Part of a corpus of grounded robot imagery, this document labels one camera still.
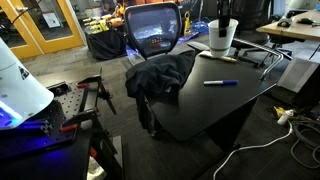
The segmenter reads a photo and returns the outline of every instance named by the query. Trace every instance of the black metal plate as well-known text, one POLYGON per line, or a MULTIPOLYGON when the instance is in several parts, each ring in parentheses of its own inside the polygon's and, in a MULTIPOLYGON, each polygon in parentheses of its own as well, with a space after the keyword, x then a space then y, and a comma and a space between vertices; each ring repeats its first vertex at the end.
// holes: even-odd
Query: black metal plate
POLYGON ((68 84, 69 92, 54 98, 43 111, 27 120, 46 119, 51 125, 47 133, 42 130, 5 130, 0 131, 0 159, 7 159, 25 153, 57 147, 72 142, 76 130, 61 132, 60 125, 66 119, 83 110, 85 89, 79 89, 76 83, 68 84))

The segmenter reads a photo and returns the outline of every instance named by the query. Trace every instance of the glass door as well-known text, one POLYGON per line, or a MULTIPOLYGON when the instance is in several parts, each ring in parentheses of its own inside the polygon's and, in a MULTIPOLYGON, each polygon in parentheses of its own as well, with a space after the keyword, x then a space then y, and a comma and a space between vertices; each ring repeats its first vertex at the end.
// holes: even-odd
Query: glass door
POLYGON ((83 45, 68 0, 11 0, 15 8, 28 8, 20 18, 44 53, 83 45))
POLYGON ((12 52, 19 58, 27 58, 42 54, 30 35, 25 24, 17 20, 11 22, 17 15, 8 1, 0 1, 0 37, 11 48, 12 52))

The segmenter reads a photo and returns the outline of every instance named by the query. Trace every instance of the pen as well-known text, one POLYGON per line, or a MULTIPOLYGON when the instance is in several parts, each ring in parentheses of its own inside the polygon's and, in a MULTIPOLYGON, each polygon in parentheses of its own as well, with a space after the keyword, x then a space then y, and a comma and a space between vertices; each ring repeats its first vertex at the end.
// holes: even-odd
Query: pen
POLYGON ((204 85, 237 85, 238 80, 204 81, 204 85))

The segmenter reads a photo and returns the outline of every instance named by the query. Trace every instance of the white cable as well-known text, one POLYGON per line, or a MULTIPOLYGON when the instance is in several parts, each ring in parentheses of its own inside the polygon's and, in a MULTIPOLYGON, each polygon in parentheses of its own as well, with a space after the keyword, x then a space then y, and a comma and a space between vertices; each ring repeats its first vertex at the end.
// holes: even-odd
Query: white cable
POLYGON ((232 152, 229 154, 228 158, 227 158, 227 159, 222 163, 222 165, 214 172, 214 174, 213 174, 213 180, 216 179, 217 173, 223 168, 223 166, 225 166, 225 165, 227 164, 228 160, 230 159, 230 157, 231 157, 234 153, 236 153, 236 152, 238 152, 238 151, 241 151, 241 150, 245 150, 245 149, 264 148, 264 147, 270 146, 271 144, 273 144, 273 143, 275 143, 275 142, 277 142, 277 141, 279 141, 279 140, 282 140, 282 139, 287 138, 287 137, 290 136, 290 134, 293 132, 292 124, 291 124, 290 121, 289 121, 289 125, 290 125, 290 129, 289 129, 289 132, 288 132, 287 135, 282 136, 282 137, 280 137, 280 138, 278 138, 278 139, 275 139, 275 140, 271 141, 271 142, 268 143, 268 144, 258 145, 258 146, 248 146, 248 147, 243 147, 243 148, 239 148, 239 149, 237 149, 237 150, 232 151, 232 152))

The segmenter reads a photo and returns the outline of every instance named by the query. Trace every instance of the white machine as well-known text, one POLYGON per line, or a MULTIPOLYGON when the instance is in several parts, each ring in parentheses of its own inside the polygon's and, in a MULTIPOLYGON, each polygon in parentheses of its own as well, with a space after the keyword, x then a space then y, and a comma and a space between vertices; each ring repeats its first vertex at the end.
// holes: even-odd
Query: white machine
POLYGON ((0 130, 19 126, 46 108, 53 97, 0 38, 0 130))

